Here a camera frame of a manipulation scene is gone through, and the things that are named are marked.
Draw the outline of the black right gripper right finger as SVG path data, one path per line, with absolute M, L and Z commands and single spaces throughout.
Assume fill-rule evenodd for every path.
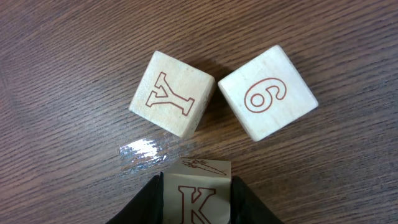
M 284 224 L 238 176 L 231 182 L 231 224 Z

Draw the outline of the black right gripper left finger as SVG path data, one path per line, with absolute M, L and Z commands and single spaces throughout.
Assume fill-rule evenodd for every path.
M 162 224 L 164 174 L 153 176 L 106 224 Z

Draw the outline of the blue engraved wooden block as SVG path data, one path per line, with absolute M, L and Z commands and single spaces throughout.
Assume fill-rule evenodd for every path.
M 231 163 L 181 158 L 164 172 L 163 223 L 228 224 Z

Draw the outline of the blue sided plain wooden block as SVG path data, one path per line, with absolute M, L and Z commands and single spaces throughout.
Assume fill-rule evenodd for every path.
M 279 45 L 224 77 L 218 86 L 245 132 L 256 142 L 318 106 Z

